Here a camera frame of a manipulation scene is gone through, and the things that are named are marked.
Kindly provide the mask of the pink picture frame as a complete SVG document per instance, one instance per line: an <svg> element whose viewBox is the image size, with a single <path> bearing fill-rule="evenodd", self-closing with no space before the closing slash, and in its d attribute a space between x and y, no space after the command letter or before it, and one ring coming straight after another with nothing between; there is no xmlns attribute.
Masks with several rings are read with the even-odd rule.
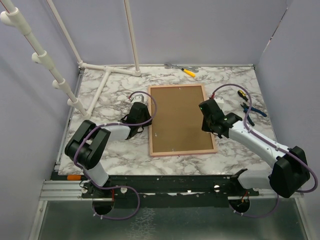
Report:
<svg viewBox="0 0 320 240"><path fill-rule="evenodd" d="M215 154L215 137L202 131L199 104L207 100L203 84L151 85L149 154L152 157Z"/></svg>

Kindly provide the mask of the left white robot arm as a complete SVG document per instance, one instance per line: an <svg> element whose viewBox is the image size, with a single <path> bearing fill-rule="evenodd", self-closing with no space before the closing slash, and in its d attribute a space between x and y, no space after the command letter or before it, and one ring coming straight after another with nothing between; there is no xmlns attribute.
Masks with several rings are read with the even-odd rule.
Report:
<svg viewBox="0 0 320 240"><path fill-rule="evenodd" d="M107 143L129 140L140 133L140 129L151 124L152 117L148 107L144 103L135 102L119 122L97 125L90 120L83 121L66 144L64 154L94 182L94 193L101 198L106 197L111 186L107 182L109 175L100 159Z"/></svg>

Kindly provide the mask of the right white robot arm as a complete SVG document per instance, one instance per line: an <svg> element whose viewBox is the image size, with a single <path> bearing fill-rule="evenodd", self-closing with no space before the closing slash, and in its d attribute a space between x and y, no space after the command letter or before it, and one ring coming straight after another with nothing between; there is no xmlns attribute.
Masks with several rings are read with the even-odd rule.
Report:
<svg viewBox="0 0 320 240"><path fill-rule="evenodd" d="M240 143L270 167L269 170L238 171L229 184L234 195L240 196L247 189L270 189L289 198L310 179L306 155L300 147L289 148L253 131L235 113L224 114L213 98L200 103L199 109L203 114L204 132Z"/></svg>

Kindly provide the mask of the black yellow screwdriver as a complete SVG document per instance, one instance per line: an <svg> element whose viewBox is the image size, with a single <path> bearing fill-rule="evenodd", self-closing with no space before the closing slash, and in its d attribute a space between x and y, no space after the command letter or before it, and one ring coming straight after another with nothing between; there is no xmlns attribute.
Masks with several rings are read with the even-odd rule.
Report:
<svg viewBox="0 0 320 240"><path fill-rule="evenodd" d="M249 101L249 98L247 97L247 95L242 91L242 90L238 90L237 94L246 102Z"/></svg>

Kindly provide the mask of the silver wrench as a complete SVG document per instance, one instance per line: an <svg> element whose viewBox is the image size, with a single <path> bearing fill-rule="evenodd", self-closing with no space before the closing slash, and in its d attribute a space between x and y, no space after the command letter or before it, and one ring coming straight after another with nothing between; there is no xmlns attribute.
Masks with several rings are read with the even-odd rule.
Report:
<svg viewBox="0 0 320 240"><path fill-rule="evenodd" d="M195 66L180 66L180 65L174 65L171 63L165 63L164 68L165 69L182 69L183 68L183 69L186 69L186 70L191 71L193 73L199 72L198 67L195 67Z"/></svg>

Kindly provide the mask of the white pvc pipe rack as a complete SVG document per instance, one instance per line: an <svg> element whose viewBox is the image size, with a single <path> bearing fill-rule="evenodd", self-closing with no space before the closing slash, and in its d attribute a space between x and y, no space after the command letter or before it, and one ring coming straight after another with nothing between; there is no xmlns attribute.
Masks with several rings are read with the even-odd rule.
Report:
<svg viewBox="0 0 320 240"><path fill-rule="evenodd" d="M15 0L33 34L72 88L78 79L75 56L44 0ZM67 95L52 87L53 76L31 59L34 49L14 27L0 25L0 122L60 124L66 118Z"/></svg>

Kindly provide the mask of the blue handled pliers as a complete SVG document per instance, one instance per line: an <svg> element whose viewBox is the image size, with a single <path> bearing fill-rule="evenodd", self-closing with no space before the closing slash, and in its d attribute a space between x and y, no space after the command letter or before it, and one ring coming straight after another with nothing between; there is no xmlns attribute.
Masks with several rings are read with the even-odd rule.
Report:
<svg viewBox="0 0 320 240"><path fill-rule="evenodd" d="M240 106L243 108L243 112L244 112L244 113L247 113L247 111L248 111L248 109L249 109L249 106L248 106L245 102L243 102ZM266 114L266 113L264 113L263 111L255 108L255 107L252 107L252 108L251 108L251 111L253 111L254 113L258 113L258 114L262 115L262 116L265 117L265 118L267 117L267 114ZM249 124L250 124L252 127L255 126L255 123L252 121L252 119L251 119L251 117L250 117L249 115L247 116L247 121L249 122Z"/></svg>

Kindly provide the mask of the yellow handled screwdriver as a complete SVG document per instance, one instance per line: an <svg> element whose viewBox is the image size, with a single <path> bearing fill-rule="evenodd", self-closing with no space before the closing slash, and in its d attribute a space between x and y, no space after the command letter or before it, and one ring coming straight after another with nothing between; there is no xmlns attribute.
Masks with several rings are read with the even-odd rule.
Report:
<svg viewBox="0 0 320 240"><path fill-rule="evenodd" d="M192 77L192 78L195 78L195 77L196 77L196 74L195 74L194 72L188 70L188 69L181 68L181 70L182 70L185 74L189 75L189 76Z"/></svg>

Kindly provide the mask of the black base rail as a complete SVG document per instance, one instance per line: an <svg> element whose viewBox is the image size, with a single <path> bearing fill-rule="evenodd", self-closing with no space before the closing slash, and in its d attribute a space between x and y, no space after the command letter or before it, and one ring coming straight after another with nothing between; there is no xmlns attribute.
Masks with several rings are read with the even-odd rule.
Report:
<svg viewBox="0 0 320 240"><path fill-rule="evenodd" d="M227 208L229 200L255 197L231 175L112 175L105 188L85 183L83 199L102 206L141 208Z"/></svg>

